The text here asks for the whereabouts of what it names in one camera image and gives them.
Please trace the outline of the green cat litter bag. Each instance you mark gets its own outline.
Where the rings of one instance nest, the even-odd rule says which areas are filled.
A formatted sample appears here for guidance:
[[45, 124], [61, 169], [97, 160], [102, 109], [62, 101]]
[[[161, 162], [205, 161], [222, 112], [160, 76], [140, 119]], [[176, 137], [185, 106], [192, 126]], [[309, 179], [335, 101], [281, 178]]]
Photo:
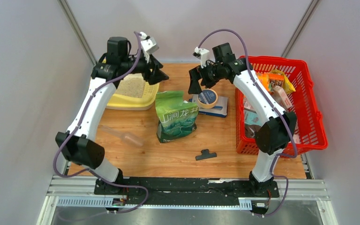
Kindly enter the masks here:
[[183, 95], [183, 91], [173, 90], [156, 94], [157, 138], [160, 143], [183, 138], [197, 129], [199, 107], [196, 103], [184, 100]]

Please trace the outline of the clear plastic scoop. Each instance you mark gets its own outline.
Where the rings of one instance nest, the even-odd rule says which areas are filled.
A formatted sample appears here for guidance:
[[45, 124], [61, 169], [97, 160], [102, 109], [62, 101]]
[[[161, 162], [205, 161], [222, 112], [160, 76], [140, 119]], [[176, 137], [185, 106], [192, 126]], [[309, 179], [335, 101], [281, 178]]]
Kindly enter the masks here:
[[133, 133], [118, 131], [118, 130], [115, 130], [113, 128], [110, 128], [108, 126], [103, 126], [103, 125], [100, 126], [100, 129], [108, 134], [111, 134], [111, 135], [119, 138], [125, 144], [133, 145], [136, 147], [141, 147], [144, 145], [144, 139], [136, 136]]

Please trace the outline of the black bag clip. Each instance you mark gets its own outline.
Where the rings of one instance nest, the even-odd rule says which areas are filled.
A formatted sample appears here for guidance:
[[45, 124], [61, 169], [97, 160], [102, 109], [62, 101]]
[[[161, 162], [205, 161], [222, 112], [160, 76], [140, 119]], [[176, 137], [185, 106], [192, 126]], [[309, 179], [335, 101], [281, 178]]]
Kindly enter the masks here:
[[217, 153], [215, 152], [210, 152], [209, 149], [203, 149], [201, 150], [201, 154], [197, 155], [195, 157], [196, 161], [200, 161], [200, 160], [205, 160], [205, 159], [210, 159], [210, 158], [216, 158], [217, 157]]

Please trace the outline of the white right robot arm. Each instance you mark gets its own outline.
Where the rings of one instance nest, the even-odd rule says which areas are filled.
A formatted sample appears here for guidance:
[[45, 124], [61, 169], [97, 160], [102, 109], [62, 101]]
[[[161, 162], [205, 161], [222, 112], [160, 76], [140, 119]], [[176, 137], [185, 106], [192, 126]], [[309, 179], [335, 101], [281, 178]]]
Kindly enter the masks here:
[[251, 171], [248, 189], [254, 196], [267, 191], [267, 181], [273, 178], [277, 157], [293, 141], [296, 114], [279, 105], [259, 81], [247, 57], [236, 58], [229, 43], [213, 48], [215, 62], [209, 60], [209, 50], [196, 47], [193, 55], [199, 66], [189, 71], [189, 94], [200, 94], [202, 87], [212, 88], [220, 80], [229, 80], [247, 98], [262, 123], [255, 135], [259, 149], [257, 162]]

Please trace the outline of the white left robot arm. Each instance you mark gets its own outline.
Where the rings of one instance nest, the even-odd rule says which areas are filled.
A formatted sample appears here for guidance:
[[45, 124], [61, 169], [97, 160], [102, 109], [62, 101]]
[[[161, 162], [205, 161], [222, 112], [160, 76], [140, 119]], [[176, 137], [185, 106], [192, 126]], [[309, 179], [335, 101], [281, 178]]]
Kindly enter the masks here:
[[136, 33], [137, 52], [130, 54], [132, 45], [125, 37], [110, 37], [107, 50], [93, 67], [87, 95], [75, 119], [65, 132], [58, 132], [55, 141], [58, 154], [81, 165], [107, 181], [106, 188], [114, 195], [124, 190], [121, 170], [105, 157], [105, 149], [95, 142], [98, 125], [105, 108], [122, 79], [141, 74], [150, 85], [168, 80], [163, 65], [153, 56], [159, 49], [156, 40], [143, 32]]

